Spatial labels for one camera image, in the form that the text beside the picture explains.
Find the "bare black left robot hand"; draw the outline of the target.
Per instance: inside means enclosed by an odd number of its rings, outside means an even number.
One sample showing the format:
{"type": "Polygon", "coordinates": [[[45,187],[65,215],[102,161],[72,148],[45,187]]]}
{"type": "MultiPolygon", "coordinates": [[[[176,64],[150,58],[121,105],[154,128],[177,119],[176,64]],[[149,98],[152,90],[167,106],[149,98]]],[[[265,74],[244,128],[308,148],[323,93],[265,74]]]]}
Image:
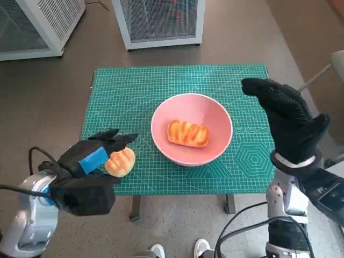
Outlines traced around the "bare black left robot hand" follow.
{"type": "Polygon", "coordinates": [[[99,170],[99,167],[110,158],[111,153],[122,151],[138,136],[136,133],[119,135],[118,132],[118,129],[98,132],[71,146],[58,160],[58,165],[68,175],[61,176],[56,182],[66,184],[86,177],[92,180],[101,178],[112,184],[120,184],[121,179],[99,170]]]}

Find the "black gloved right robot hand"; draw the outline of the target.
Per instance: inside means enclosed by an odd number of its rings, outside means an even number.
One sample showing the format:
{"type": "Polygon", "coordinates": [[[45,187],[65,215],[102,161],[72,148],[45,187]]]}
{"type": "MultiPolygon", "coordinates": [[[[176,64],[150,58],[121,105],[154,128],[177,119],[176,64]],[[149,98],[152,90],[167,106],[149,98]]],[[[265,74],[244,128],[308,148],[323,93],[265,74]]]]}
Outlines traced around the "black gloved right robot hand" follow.
{"type": "Polygon", "coordinates": [[[299,164],[315,156],[329,127],[327,114],[312,117],[301,94],[286,84],[260,78],[244,78],[241,83],[243,93],[257,97],[265,110],[275,151],[281,157],[299,164]]]}

